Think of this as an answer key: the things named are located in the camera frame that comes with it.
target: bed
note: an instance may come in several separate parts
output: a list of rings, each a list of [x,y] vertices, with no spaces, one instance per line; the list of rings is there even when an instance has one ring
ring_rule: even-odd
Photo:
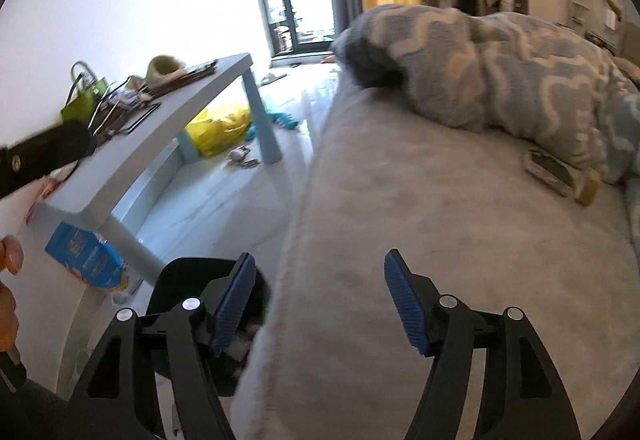
[[[383,278],[411,269],[471,308],[521,307],[583,438],[640,366],[640,277],[621,190],[582,208],[527,175],[527,142],[425,120],[392,88],[347,73],[329,115],[266,326],[232,405],[243,440],[402,439],[430,359],[406,340]],[[474,356],[458,438],[481,393]]]

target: paper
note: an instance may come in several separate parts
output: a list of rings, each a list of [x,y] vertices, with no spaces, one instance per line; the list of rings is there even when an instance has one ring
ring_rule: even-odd
[[[605,15],[604,15],[604,26],[612,30],[615,30],[617,22],[618,22],[618,14],[616,14],[610,8],[606,9]]]

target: patterned blanket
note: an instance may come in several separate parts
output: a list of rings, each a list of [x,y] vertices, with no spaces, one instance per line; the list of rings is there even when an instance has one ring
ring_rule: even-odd
[[[401,83],[431,120],[497,126],[607,182],[625,181],[640,258],[640,94],[605,51],[513,12],[472,17],[403,4],[365,12],[333,50],[360,86]]]

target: human hand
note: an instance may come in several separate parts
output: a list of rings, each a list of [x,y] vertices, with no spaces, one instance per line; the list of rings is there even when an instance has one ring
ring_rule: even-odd
[[[7,269],[18,274],[22,267],[24,253],[20,242],[13,236],[0,241],[0,271]],[[5,352],[15,343],[18,334],[18,318],[15,316],[14,295],[0,281],[0,352]]]

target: green bag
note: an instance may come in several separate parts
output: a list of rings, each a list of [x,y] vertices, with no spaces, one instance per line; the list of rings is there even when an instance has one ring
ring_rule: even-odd
[[[77,67],[82,68],[78,75],[76,75]],[[66,98],[66,105],[60,111],[62,120],[89,122],[98,102],[107,93],[109,87],[107,79],[103,77],[99,80],[87,63],[78,61],[71,67],[71,80],[73,85]]]

